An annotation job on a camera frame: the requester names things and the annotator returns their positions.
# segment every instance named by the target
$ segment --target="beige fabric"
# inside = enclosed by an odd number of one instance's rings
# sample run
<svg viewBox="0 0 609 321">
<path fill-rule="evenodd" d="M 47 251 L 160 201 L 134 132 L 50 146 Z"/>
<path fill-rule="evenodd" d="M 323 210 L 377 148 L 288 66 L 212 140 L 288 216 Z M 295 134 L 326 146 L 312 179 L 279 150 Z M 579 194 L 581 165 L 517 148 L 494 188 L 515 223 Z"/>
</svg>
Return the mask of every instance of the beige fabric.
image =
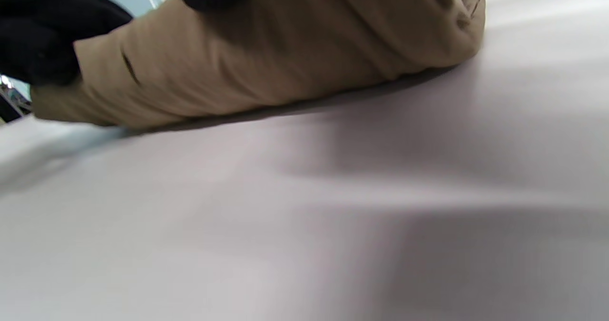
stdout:
<svg viewBox="0 0 609 321">
<path fill-rule="evenodd" d="M 75 43 L 82 78 L 33 87 L 43 119 L 149 128 L 282 105 L 457 65 L 478 51 L 484 0 L 181 0 Z"/>
</svg>

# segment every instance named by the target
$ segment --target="white surface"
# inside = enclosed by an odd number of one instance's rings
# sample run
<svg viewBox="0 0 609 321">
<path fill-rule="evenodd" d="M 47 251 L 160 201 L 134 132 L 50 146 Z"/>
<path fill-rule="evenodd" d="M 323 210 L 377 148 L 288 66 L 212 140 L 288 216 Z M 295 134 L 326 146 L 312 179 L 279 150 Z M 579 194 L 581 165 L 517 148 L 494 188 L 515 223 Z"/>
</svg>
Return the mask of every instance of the white surface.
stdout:
<svg viewBox="0 0 609 321">
<path fill-rule="evenodd" d="M 299 115 L 0 128 L 0 320 L 606 320 L 607 15 L 489 0 L 470 63 Z"/>
</svg>

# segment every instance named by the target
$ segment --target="white table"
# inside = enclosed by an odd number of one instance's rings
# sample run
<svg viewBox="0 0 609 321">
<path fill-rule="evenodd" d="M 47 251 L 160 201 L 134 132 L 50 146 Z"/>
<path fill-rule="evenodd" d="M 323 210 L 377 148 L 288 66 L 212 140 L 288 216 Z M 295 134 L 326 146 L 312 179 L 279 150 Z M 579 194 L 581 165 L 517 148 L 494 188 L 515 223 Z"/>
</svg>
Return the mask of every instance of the white table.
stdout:
<svg viewBox="0 0 609 321">
<path fill-rule="evenodd" d="M 3 126 L 0 320 L 605 321 L 609 0 L 488 1 L 481 53 L 409 89 Z"/>
</svg>

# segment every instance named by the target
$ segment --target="beige jacket sleeve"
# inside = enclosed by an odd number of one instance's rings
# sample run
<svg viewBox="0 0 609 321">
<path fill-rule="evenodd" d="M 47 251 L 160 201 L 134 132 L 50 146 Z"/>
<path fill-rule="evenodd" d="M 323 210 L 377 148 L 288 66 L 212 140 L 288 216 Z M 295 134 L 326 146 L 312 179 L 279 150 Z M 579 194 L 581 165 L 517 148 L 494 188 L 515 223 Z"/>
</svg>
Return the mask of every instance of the beige jacket sleeve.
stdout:
<svg viewBox="0 0 609 321">
<path fill-rule="evenodd" d="M 457 65 L 481 46 L 485 0 L 180 0 L 75 43 L 82 77 L 32 87 L 36 117 L 151 128 L 318 98 Z"/>
</svg>

